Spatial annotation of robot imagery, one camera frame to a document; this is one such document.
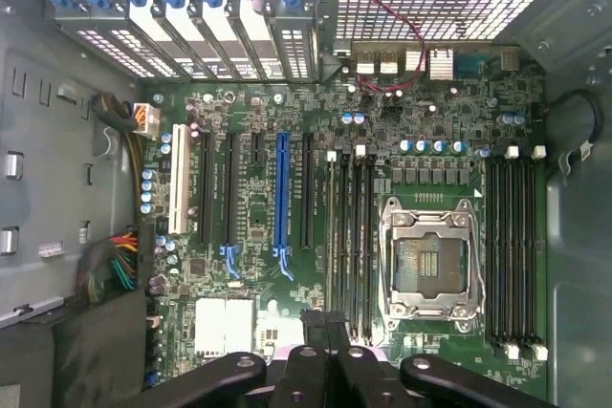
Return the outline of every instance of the mesh vent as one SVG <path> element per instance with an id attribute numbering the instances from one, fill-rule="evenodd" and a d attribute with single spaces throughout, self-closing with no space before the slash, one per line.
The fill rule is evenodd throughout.
<path id="1" fill-rule="evenodd" d="M 493 40 L 534 0 L 382 0 L 425 40 Z M 409 40 L 401 20 L 368 0 L 339 0 L 338 39 Z"/>
<path id="2" fill-rule="evenodd" d="M 138 62 L 136 62 L 130 56 L 128 56 L 127 54 L 122 52 L 119 48 L 117 48 L 115 45 L 110 43 L 104 37 L 99 35 L 96 31 L 77 31 L 76 33 L 78 33 L 78 35 L 83 37 L 85 40 L 87 40 L 89 43 L 94 45 L 99 50 L 102 50 L 103 52 L 108 54 L 114 60 L 119 62 L 119 64 L 121 64 L 122 66 L 126 67 L 127 69 L 132 71 L 137 76 L 142 77 L 142 78 L 145 78 L 145 77 L 152 78 L 152 77 L 154 77 L 153 74 L 148 72 Z"/>
<path id="3" fill-rule="evenodd" d="M 145 62 L 147 62 L 151 67 L 153 67 L 161 75 L 166 76 L 166 77 L 178 76 L 176 72 L 174 72 L 174 70 L 170 66 L 168 66 L 162 59 L 157 57 L 145 45 L 143 45 L 143 43 L 138 38 L 136 38 L 130 31 L 112 30 L 111 34 L 113 34 L 124 45 L 129 47 L 135 54 L 140 56 Z"/>
<path id="4" fill-rule="evenodd" d="M 284 52 L 289 62 L 293 78 L 308 78 L 308 65 L 306 64 L 306 49 L 302 31 L 283 29 Z"/>

